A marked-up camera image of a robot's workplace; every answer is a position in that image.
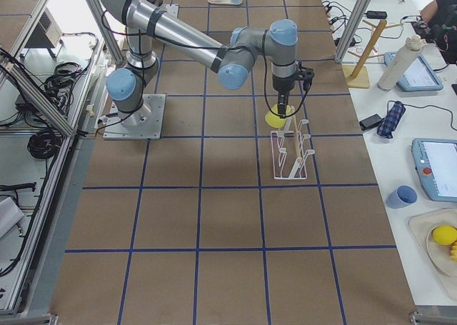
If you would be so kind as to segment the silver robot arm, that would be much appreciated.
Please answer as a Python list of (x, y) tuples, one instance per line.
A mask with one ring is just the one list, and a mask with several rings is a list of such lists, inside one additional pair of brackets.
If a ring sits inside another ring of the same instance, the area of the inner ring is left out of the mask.
[(100, 0), (104, 8), (136, 36), (158, 39), (183, 52), (217, 74), (229, 90), (240, 89), (258, 56), (271, 59), (273, 88), (278, 93), (279, 119), (292, 116), (288, 97), (298, 79), (297, 26), (290, 19), (273, 22), (267, 29), (237, 28), (229, 46), (223, 45), (160, 7), (157, 0)]

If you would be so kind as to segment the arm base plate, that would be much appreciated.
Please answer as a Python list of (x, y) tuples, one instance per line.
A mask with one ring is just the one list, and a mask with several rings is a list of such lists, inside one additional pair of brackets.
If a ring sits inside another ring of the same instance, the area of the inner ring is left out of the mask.
[(179, 5), (178, 4), (162, 4), (161, 9), (168, 12), (170, 15), (174, 17), (178, 17), (179, 14)]
[(106, 117), (102, 121), (105, 140), (143, 140), (160, 139), (164, 109), (165, 94), (144, 94), (142, 107), (129, 115), (119, 113), (115, 103), (111, 102), (110, 112), (114, 116)]

